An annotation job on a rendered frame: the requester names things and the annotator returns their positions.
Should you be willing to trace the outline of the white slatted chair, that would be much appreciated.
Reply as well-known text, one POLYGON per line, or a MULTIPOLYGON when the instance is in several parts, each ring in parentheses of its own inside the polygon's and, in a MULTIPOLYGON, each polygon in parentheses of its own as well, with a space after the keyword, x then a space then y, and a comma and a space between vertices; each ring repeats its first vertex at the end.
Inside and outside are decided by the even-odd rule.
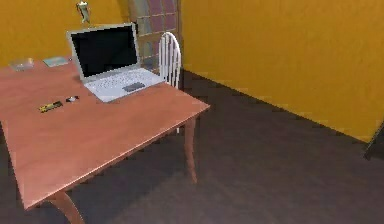
POLYGON ((158 59, 160 77, 167 84, 178 89, 182 56, 179 43, 173 33, 162 34, 159 41, 158 59))

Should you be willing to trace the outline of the white open laptop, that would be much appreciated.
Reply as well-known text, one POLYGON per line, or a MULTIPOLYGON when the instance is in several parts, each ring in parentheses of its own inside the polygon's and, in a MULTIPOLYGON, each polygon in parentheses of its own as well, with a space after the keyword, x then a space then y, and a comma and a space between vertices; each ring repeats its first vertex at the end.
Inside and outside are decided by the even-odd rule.
POLYGON ((141 67, 134 23, 68 31, 67 39, 80 80, 103 103, 163 82, 141 67))

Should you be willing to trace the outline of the reddish wooden table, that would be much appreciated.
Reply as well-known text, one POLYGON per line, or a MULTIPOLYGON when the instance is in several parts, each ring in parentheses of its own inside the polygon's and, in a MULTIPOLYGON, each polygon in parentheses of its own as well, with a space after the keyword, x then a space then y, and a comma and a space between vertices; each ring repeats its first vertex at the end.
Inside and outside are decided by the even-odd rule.
POLYGON ((102 103, 79 79, 74 64, 30 70, 0 68, 2 125, 22 205, 55 205, 70 224, 84 224, 67 192, 171 133, 185 129, 190 170, 197 117, 208 104, 160 83, 113 103, 102 103), (79 96, 74 102, 66 98, 79 96), (63 106, 41 113, 39 107, 63 106))

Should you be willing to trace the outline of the window with coloured panes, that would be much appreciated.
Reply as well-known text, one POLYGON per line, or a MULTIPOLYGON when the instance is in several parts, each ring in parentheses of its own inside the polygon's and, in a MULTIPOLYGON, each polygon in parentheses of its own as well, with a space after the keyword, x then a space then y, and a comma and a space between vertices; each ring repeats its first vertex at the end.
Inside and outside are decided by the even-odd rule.
POLYGON ((181 38, 181 0, 128 0, 129 19, 136 24, 142 66, 159 71, 160 37, 165 32, 181 38))

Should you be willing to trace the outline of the yellow and black pen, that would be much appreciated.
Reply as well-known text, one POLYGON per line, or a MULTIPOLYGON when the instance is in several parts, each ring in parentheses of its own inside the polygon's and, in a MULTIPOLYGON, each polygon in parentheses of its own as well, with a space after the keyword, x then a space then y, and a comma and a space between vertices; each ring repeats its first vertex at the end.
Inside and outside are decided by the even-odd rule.
POLYGON ((56 102, 45 104, 45 105, 39 107, 39 111, 41 113, 45 113, 45 112, 48 112, 49 110, 53 110, 53 109, 61 107, 61 106, 63 106, 62 102, 56 101, 56 102))

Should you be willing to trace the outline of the pale blue flat book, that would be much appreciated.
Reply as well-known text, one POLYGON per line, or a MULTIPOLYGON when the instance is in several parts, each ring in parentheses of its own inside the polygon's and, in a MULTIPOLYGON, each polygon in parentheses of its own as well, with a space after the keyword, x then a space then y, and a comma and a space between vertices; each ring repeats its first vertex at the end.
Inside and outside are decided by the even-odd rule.
POLYGON ((52 57, 52 58, 44 59, 43 62, 48 67, 56 67, 56 66, 61 66, 61 65, 68 64, 69 60, 67 58, 65 58, 65 57, 52 57))

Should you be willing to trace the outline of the small grey green statuette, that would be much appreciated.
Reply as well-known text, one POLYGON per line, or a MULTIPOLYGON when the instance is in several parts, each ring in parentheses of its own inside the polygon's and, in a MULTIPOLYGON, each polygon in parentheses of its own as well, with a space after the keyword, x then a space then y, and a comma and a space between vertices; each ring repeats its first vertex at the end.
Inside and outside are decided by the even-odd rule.
POLYGON ((89 23, 90 18, 89 18, 89 11, 88 11, 88 3, 83 1, 83 0, 80 0, 76 4, 76 8, 82 17, 82 22, 83 23, 89 23))

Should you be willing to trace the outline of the grey flat book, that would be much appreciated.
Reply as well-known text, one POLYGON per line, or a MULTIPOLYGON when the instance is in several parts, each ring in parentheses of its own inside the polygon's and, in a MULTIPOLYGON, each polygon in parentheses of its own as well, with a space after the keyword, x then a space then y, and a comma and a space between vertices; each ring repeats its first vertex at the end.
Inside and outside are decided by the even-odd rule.
POLYGON ((15 71, 24 71, 34 67, 34 60, 32 58, 18 59, 12 61, 9 66, 15 71))

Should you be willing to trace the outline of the dark furniture edge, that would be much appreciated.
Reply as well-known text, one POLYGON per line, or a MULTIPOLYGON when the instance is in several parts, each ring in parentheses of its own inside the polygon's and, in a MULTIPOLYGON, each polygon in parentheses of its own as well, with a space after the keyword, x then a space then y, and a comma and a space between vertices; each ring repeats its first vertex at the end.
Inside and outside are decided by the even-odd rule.
POLYGON ((384 160, 384 120, 368 143, 363 157, 366 160, 371 158, 384 160))

